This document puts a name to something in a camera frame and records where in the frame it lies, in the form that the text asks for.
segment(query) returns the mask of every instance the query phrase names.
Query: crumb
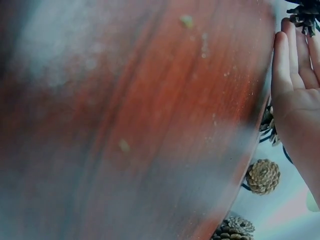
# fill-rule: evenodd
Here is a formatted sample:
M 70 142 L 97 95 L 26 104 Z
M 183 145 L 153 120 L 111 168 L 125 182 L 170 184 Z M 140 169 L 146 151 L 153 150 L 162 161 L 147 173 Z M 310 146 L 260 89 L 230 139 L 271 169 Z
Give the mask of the crumb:
M 122 152 L 124 152 L 124 153 L 130 152 L 130 146 L 129 146 L 129 144 L 127 143 L 126 140 L 121 139 L 121 140 L 119 141 L 118 145 L 119 145 L 119 147 L 120 147 L 120 149 L 121 149 Z
M 191 29 L 194 26 L 194 21 L 192 16 L 190 15 L 182 15 L 180 17 L 180 21 L 183 23 L 183 25 L 185 27 L 187 27 L 188 29 Z

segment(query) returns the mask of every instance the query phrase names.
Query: reddish-brown wood grain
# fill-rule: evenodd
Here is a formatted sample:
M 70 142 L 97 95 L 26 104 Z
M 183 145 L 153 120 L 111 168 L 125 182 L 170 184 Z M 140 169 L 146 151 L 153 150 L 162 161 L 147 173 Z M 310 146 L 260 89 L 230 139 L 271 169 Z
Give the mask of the reddish-brown wood grain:
M 267 0 L 0 1 L 1 239 L 209 239 L 274 32 Z

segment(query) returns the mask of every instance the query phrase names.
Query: debris particle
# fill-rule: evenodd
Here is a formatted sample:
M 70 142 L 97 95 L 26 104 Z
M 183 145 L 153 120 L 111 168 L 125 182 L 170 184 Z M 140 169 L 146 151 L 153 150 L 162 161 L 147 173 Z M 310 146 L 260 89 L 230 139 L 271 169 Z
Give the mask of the debris particle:
M 207 39 L 207 38 L 208 38 L 208 33 L 204 32 L 204 33 L 202 34 L 202 39 L 205 40 L 205 39 Z
M 129 144 L 127 143 L 126 140 L 121 139 L 121 140 L 119 141 L 119 144 L 118 144 L 118 145 L 119 145 L 119 147 L 120 147 L 120 149 L 121 149 L 122 152 L 124 152 L 124 153 L 130 152 L 130 146 L 129 146 Z
M 194 21 L 192 16 L 190 15 L 182 15 L 180 17 L 180 21 L 183 23 L 183 25 L 185 27 L 187 27 L 188 29 L 191 29 L 194 26 Z

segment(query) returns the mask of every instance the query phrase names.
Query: brown pine cone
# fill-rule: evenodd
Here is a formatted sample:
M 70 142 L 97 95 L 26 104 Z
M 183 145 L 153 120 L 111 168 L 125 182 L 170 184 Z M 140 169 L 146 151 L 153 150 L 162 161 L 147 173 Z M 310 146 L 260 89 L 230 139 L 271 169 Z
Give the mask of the brown pine cone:
M 271 105 L 267 106 L 263 113 L 259 131 L 262 132 L 261 136 L 264 136 L 271 131 L 269 141 L 272 143 L 273 147 L 281 142 L 275 126 L 274 109 Z
M 253 233 L 256 230 L 252 222 L 240 216 L 231 216 L 225 222 L 230 228 L 237 229 L 245 234 Z
M 223 223 L 217 228 L 210 240 L 254 240 L 254 238 Z
M 280 181 L 279 166 L 269 159 L 260 159 L 249 166 L 246 181 L 253 193 L 265 195 L 275 190 Z

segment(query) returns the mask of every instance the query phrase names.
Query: wooden board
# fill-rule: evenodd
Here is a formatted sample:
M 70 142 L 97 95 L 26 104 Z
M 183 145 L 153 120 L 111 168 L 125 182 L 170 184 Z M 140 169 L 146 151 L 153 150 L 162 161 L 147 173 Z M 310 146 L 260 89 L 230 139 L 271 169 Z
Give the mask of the wooden board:
M 1 239 L 208 240 L 274 31 L 267 0 L 0 1 Z

